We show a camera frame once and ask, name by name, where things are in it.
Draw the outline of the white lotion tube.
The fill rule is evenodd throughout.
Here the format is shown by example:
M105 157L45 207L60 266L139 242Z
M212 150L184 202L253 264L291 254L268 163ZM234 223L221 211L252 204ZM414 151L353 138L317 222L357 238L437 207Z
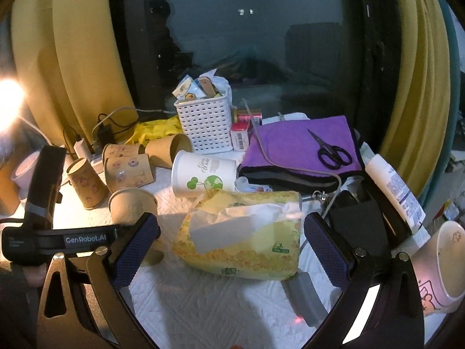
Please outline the white lotion tube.
M395 169L376 154L366 164L366 173L383 192L412 234L423 225L425 212L419 201Z

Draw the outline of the white paper cup green print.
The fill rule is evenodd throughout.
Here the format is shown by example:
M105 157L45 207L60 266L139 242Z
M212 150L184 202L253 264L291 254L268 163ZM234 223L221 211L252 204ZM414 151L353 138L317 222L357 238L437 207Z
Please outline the white paper cup green print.
M177 198L196 198L206 191L233 191L237 163L206 154L181 150L171 172L171 185Z

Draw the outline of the yellow left curtain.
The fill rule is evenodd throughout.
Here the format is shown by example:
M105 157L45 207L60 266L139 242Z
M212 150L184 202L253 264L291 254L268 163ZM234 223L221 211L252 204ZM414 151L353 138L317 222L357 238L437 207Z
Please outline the yellow left curtain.
M66 129L91 140L101 113L135 121L109 0L16 0L11 36L25 102L53 144Z

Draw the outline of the yellow right curtain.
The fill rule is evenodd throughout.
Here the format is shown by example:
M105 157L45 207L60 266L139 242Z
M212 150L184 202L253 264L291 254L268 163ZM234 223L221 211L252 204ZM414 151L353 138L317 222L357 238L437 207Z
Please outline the yellow right curtain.
M434 173L448 119L448 36L438 0L397 0L401 54L381 155L415 195Z

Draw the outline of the patterned cup lying back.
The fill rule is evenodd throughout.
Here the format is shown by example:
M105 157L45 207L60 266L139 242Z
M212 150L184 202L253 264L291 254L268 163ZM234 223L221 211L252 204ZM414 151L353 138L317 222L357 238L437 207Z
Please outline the patterned cup lying back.
M142 144L107 144L103 148L102 159L115 159L120 157L133 157L144 153Z

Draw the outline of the white perforated basket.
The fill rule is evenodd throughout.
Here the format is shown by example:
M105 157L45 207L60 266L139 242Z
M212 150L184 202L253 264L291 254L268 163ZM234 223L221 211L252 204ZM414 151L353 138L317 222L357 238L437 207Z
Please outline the white perforated basket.
M220 97L175 102L174 106L183 132L196 153L216 154L233 149L231 88Z

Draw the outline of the yellow curtain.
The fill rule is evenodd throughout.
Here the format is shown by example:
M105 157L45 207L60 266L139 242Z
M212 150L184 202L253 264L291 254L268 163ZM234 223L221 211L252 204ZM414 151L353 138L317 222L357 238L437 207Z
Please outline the yellow curtain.
M135 121L109 0L16 0L11 36L25 102L53 144L66 129L91 140L101 113Z
M381 155L415 195L434 173L448 119L448 36L438 0L397 0L401 54Z

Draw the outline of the white desk lamp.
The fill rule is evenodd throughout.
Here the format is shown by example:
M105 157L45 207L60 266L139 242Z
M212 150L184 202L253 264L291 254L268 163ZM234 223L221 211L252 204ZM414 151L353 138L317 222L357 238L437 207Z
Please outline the white desk lamp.
M25 91L14 79L1 79L0 82L0 129L6 133L22 115Z

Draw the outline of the plain brown paper cup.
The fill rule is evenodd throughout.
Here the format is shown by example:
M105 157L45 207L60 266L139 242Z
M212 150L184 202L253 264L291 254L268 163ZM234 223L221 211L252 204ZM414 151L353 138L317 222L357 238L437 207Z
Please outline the plain brown paper cup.
M153 194L142 188L122 188L115 191L108 202L111 221L119 225L118 234L123 236L143 213L157 217L158 202Z

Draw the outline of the white power strip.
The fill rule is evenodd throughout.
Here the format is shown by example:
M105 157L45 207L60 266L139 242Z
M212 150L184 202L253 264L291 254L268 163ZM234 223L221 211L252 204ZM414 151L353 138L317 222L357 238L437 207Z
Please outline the white power strip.
M99 154L91 154L90 158L88 159L92 168L94 169L97 174L104 172L104 163L103 163L103 156L101 153Z

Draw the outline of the patterned cup standing inverted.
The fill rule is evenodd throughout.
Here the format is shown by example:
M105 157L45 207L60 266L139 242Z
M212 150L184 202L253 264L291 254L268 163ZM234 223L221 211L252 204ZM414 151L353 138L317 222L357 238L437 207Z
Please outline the patterned cup standing inverted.
M106 200L109 189L86 158L75 160L66 174L86 210L93 210Z

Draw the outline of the white ceramic cartoon mug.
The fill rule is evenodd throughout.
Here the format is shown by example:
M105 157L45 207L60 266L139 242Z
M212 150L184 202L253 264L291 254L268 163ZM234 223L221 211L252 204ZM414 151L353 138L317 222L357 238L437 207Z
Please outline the white ceramic cartoon mug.
M423 314L450 313L464 298L464 228L446 221L413 255Z

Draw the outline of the black power adapter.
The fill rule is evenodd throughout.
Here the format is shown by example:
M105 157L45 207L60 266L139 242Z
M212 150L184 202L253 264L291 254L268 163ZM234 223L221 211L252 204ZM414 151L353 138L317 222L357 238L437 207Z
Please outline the black power adapter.
M97 128L97 139L101 147L105 147L107 144L115 144L116 140L114 137L113 130L110 124L100 124Z

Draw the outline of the white charger plug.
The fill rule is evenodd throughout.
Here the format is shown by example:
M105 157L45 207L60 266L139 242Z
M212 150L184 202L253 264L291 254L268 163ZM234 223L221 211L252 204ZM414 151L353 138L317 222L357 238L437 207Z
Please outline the white charger plug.
M77 140L73 145L73 149L79 159L92 160L92 153L85 139Z

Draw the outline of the purple folded cloth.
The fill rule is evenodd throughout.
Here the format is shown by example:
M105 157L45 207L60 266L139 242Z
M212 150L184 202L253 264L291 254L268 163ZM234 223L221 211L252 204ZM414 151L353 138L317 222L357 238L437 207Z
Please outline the purple folded cloth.
M347 150L352 164L338 170L324 167L317 156L319 146L308 129L327 143ZM361 176L363 171L354 131L343 115L260 125L251 135L238 168L238 174L251 184L302 194L336 191L339 184L349 177Z

